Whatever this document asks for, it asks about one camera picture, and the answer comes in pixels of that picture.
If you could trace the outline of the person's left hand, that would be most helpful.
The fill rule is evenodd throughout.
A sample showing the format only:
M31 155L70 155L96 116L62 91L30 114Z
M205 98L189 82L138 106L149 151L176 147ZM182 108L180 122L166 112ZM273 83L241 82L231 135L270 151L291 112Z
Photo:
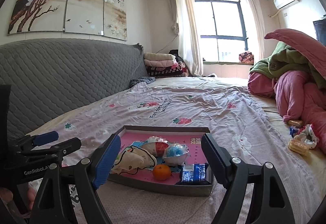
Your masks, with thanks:
M15 193L7 188L1 187L1 199L4 202L9 203L13 200L17 200L17 198L15 198L15 195L17 195L18 198L23 200L24 204L30 211L33 208L36 193L36 189L29 183L18 185L18 191Z

